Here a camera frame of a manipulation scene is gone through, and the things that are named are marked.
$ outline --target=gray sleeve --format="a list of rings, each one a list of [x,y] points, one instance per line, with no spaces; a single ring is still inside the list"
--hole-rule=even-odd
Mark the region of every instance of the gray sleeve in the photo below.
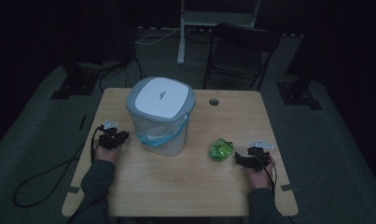
[[[254,189],[248,193],[249,224],[288,224],[275,206],[270,189]]]

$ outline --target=handheld controller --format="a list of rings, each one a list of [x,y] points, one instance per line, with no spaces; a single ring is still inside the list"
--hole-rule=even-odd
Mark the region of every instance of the handheld controller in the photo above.
[[[236,163],[243,166],[260,171],[270,163],[269,152],[264,152],[263,147],[250,147],[248,155],[250,157],[243,157],[237,152],[235,153]]]
[[[126,131],[118,133],[117,128],[103,130],[104,134],[100,135],[99,145],[110,150],[123,144],[129,138]]]

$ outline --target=hand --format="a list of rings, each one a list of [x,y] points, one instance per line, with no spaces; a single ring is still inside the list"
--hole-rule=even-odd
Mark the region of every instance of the hand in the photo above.
[[[121,149],[121,145],[115,148],[112,148],[110,150],[98,146],[98,140],[95,141],[96,148],[94,149],[94,160],[100,160],[100,161],[110,161],[112,163],[116,163],[116,159],[118,158],[118,152]]]
[[[275,160],[269,155],[270,163],[266,166],[266,170],[269,172],[270,178],[272,178],[272,168],[275,165]],[[272,184],[270,182],[269,177],[266,174],[266,171],[261,169],[260,171],[256,172],[254,169],[244,167],[248,178],[249,184],[251,185],[251,189],[270,189]]]

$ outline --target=person's arm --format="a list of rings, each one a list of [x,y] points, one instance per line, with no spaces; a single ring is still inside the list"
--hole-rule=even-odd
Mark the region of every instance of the person's arm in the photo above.
[[[272,161],[265,169],[272,178],[272,168],[275,161]],[[271,191],[271,181],[266,171],[256,172],[253,169],[245,168],[248,174],[251,191],[248,193],[249,224],[286,224],[287,219],[281,215],[275,206],[274,196]]]
[[[95,160],[80,184],[85,194],[72,223],[110,223],[107,191],[115,177],[115,162],[120,147],[95,149]]]

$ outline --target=wooden table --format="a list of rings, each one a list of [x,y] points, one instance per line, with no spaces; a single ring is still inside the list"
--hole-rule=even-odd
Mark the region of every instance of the wooden table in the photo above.
[[[234,144],[246,155],[249,141],[266,140],[276,161],[275,201],[284,216],[294,216],[298,207],[289,184],[272,126],[260,93],[257,91],[195,91],[196,105],[188,126],[188,140],[182,152],[165,157],[142,147],[126,110],[130,89],[107,89],[99,105],[91,132],[77,166],[72,188],[91,165],[90,143],[94,129],[106,119],[119,123],[118,130],[130,132],[118,156],[115,182],[109,189],[109,213],[113,217],[223,217],[247,216],[249,191],[244,169],[233,156],[213,161],[208,152],[219,138]],[[219,105],[209,104],[216,98]],[[63,214],[71,216],[83,192],[68,192]]]

